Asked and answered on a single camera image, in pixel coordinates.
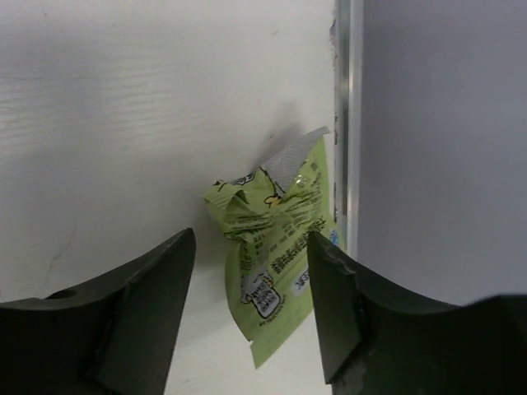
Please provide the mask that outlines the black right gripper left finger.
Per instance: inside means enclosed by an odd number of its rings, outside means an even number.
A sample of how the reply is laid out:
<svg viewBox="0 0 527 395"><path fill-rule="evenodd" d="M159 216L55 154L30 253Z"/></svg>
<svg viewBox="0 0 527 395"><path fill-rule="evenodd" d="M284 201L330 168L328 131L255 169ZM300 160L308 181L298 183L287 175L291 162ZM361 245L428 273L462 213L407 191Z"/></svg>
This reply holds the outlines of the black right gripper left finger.
<svg viewBox="0 0 527 395"><path fill-rule="evenodd" d="M162 394L195 255L188 228L89 281L3 303L2 393Z"/></svg>

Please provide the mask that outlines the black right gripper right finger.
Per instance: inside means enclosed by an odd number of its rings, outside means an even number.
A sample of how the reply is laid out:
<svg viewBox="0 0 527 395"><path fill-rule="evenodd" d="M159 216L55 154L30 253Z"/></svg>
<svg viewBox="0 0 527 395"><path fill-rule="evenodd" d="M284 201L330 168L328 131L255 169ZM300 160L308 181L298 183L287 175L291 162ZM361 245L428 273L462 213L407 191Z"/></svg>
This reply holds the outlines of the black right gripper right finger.
<svg viewBox="0 0 527 395"><path fill-rule="evenodd" d="M307 241L324 371L335 394L523 394L526 298L457 306L419 295Z"/></svg>

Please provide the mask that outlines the green snack packet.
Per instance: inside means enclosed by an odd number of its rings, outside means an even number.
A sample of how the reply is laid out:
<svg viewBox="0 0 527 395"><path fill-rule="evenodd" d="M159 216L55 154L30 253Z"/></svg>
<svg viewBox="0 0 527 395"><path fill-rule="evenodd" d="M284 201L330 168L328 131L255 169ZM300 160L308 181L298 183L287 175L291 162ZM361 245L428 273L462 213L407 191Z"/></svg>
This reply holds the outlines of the green snack packet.
<svg viewBox="0 0 527 395"><path fill-rule="evenodd" d="M313 309L306 245L310 233L338 244L330 213L326 127L283 148L244 177L218 180L205 206L230 248L228 308L262 366Z"/></svg>

